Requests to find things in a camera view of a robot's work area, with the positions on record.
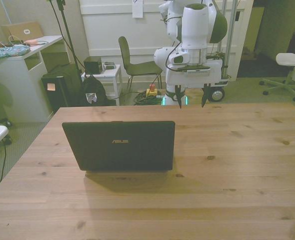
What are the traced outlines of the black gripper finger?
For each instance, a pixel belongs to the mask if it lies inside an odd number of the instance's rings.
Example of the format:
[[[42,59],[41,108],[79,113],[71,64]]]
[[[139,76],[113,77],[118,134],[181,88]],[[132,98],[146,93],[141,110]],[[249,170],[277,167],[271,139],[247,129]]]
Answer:
[[[180,108],[182,108],[182,96],[183,96],[181,90],[182,90],[181,85],[175,85],[175,95]]]
[[[204,107],[211,92],[211,84],[210,83],[204,84],[202,90],[203,90],[203,96],[201,99],[201,106]]]

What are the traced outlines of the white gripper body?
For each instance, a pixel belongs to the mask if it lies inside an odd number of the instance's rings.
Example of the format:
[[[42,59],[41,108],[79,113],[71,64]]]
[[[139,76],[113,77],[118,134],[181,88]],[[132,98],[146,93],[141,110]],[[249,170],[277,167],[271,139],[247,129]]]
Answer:
[[[202,67],[187,71],[173,71],[187,65],[168,64],[170,69],[166,69],[166,84],[169,86],[175,85],[201,85],[215,84],[221,81],[221,68],[223,61],[221,59],[208,59]]]

